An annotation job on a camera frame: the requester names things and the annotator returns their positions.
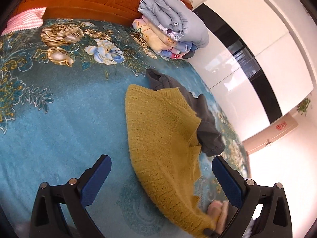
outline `blue bed sheet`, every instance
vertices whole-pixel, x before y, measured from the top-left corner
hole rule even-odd
[[[13,226],[30,220],[40,183],[65,184],[107,154],[112,170],[87,207],[105,237],[190,237],[158,211],[130,162],[124,97],[130,84],[149,87],[150,67],[206,96],[226,145],[222,156],[248,176],[243,146],[189,63],[156,55],[132,28],[46,20],[39,29],[0,38],[0,204]],[[212,158],[199,160],[195,195],[206,211],[213,199],[226,198]]]

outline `silver bolt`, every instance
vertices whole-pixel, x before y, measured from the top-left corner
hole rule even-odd
[[[44,189],[44,188],[46,188],[46,187],[47,187],[47,182],[41,183],[41,185],[40,185],[40,188],[41,188],[41,189]]]
[[[248,179],[247,184],[250,186],[253,186],[255,184],[255,182],[252,179]]]
[[[70,179],[70,180],[68,181],[68,183],[69,183],[70,185],[74,185],[74,184],[77,183],[77,179],[76,179],[76,178],[72,178],[72,179]]]
[[[280,182],[278,182],[278,183],[276,184],[276,186],[278,187],[278,189],[282,189],[282,188],[283,188],[283,184],[281,184]]]

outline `hanging plant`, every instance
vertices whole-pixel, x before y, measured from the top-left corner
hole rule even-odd
[[[300,102],[297,105],[297,112],[301,113],[301,114],[305,114],[305,116],[307,116],[307,110],[308,107],[310,105],[310,99],[308,97],[306,97],[302,102]]]

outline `pink striped pillow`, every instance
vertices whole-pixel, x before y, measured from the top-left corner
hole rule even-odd
[[[43,25],[43,14],[46,7],[34,8],[12,17],[8,20],[7,27],[2,32],[1,36],[8,34],[13,31],[39,28]]]

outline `yellow sweater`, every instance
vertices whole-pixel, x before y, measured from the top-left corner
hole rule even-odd
[[[158,209],[175,225],[198,238],[215,221],[197,207],[200,119],[178,88],[149,90],[131,85],[126,121],[132,165]]]

